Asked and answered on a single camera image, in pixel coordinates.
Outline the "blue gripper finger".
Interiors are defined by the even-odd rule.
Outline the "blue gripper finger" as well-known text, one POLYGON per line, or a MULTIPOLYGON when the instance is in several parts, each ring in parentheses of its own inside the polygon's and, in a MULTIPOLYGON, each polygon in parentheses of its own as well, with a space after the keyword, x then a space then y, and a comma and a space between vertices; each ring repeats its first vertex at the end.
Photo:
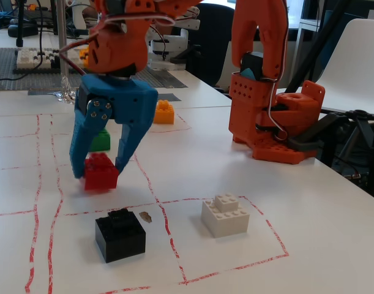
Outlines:
POLYGON ((112 105, 106 99, 92 99, 86 106, 86 114, 75 104, 75 121, 70 144, 70 163, 74 177, 84 176, 84 162, 93 139, 102 131, 112 114, 112 105))
POLYGON ((125 169, 150 127, 151 123, 122 125, 122 134, 119 139, 118 153, 115 160, 115 167, 119 173, 122 173, 123 169, 125 169))

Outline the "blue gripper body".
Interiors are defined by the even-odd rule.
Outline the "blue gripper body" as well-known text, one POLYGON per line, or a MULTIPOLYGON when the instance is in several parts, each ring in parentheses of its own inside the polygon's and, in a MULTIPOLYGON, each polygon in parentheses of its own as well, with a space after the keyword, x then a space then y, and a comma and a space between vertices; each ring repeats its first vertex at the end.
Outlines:
POLYGON ((75 102, 74 130, 100 130, 112 119, 147 131, 154 120, 157 98, 158 92, 146 82, 86 74, 75 102))

